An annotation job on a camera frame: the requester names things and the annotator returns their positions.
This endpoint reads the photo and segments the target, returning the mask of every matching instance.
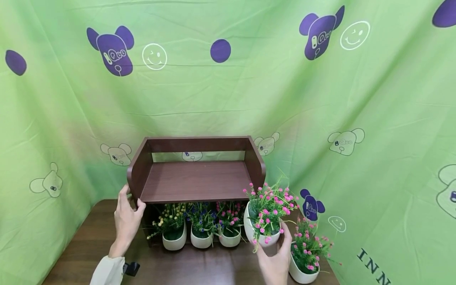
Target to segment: white sleeve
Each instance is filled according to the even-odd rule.
[[[120,285],[124,277],[124,264],[125,257],[103,257],[92,275],[90,285]]]

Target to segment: white ceramic pot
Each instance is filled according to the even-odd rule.
[[[193,230],[190,230],[190,232],[190,240],[197,249],[207,249],[212,245],[212,238],[214,237],[212,233],[207,238],[198,238],[193,234]]]
[[[249,219],[249,206],[250,206],[250,201],[247,203],[247,207],[245,208],[244,212],[244,230],[245,230],[245,235],[247,236],[247,239],[249,242],[253,243],[254,240],[254,228],[252,226],[252,222]],[[271,245],[274,245],[277,243],[279,240],[280,233],[276,233],[275,235],[271,236],[271,240],[266,244],[264,241],[266,240],[266,236],[260,235],[258,239],[258,243],[261,245],[261,247],[266,248]]]
[[[181,248],[184,247],[185,242],[187,241],[187,225],[184,222],[184,231],[182,233],[182,236],[176,240],[167,240],[163,235],[161,235],[161,239],[163,241],[163,246],[167,250],[180,250]]]
[[[233,248],[241,241],[241,229],[239,229],[239,233],[235,237],[227,237],[222,233],[221,229],[218,229],[218,240],[224,247]]]
[[[296,281],[299,284],[310,284],[313,281],[315,281],[315,279],[318,276],[318,273],[320,273],[320,267],[318,267],[317,272],[315,272],[313,274],[306,274],[306,273],[302,272],[301,270],[299,270],[298,266],[296,266],[295,259],[293,258],[293,255],[291,254],[291,249],[290,249],[290,256],[291,256],[290,268],[288,269],[288,271],[290,272],[290,275],[294,279],[294,281]]]

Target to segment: green backdrop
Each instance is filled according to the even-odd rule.
[[[335,239],[341,284],[453,284],[442,1],[2,1],[0,284],[41,283],[162,135],[251,135],[268,181],[281,169],[321,201],[304,211]]]

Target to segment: hand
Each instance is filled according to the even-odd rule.
[[[277,254],[267,256],[258,243],[258,263],[267,285],[286,285],[290,267],[291,233],[284,222],[280,223],[284,233],[277,243]]]
[[[138,209],[131,208],[127,194],[130,188],[125,184],[117,198],[117,208],[114,212],[116,240],[109,251],[110,258],[121,257],[125,254],[138,231],[145,210],[145,203],[138,199]]]

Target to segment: brown table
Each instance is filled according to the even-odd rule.
[[[67,246],[44,285],[88,285],[98,262],[108,254],[115,239],[114,210],[117,200],[96,204],[81,228]],[[136,277],[125,276],[123,285],[263,285],[263,279],[252,246],[241,241],[235,249],[219,243],[200,250],[186,244],[179,252],[168,252],[161,245],[149,248],[143,231],[125,255],[126,262],[136,261],[141,267]],[[331,267],[322,260],[314,285],[340,285]],[[288,277],[288,284],[296,284]]]

